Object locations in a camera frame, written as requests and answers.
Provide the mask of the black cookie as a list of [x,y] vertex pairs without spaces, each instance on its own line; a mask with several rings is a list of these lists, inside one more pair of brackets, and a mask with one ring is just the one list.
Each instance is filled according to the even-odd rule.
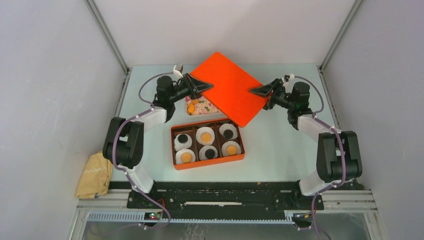
[[211,160],[215,158],[215,150],[214,149],[207,149],[204,153],[206,159]]
[[180,144],[185,144],[188,142],[189,137],[185,133],[181,133],[177,136],[177,140]]
[[230,130],[230,129],[226,129],[226,130],[223,132],[223,136],[224,136],[226,139],[231,140],[231,139],[234,137],[234,132],[233,132],[232,130]]

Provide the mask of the orange tin box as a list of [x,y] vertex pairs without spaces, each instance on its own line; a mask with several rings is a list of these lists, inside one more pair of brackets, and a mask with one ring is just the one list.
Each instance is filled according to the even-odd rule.
[[172,163],[177,171],[245,158],[240,128],[228,118],[175,125],[170,136]]

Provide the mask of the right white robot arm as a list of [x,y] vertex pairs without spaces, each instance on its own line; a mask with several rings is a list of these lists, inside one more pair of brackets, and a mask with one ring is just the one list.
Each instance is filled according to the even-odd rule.
[[311,196],[339,188],[345,182],[360,177],[363,172],[357,134],[319,119],[318,114],[324,107],[311,110],[311,88],[317,90],[310,80],[291,74],[249,90],[266,99],[265,110],[271,110],[274,106],[286,109],[288,123],[317,144],[316,169],[298,182],[298,191],[290,196],[291,204],[297,209],[308,206]]

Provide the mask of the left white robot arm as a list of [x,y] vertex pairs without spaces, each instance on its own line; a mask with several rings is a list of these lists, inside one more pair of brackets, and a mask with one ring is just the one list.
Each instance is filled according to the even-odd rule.
[[103,145],[103,157],[124,173],[134,191],[140,193],[138,201],[145,208],[153,208],[158,202],[158,194],[152,191],[155,181],[140,166],[144,152],[144,134],[158,125],[167,123],[176,110],[175,103],[190,97],[198,99],[202,93],[212,89],[211,83],[194,78],[189,73],[157,74],[146,82],[156,80],[156,94],[148,102],[148,109],[129,118],[113,117]]

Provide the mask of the orange tin lid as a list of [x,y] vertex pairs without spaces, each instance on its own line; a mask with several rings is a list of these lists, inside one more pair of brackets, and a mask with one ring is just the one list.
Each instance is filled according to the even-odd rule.
[[246,127],[267,103],[266,98],[250,92],[262,84],[220,52],[209,56],[190,75],[213,85],[202,95],[239,127]]

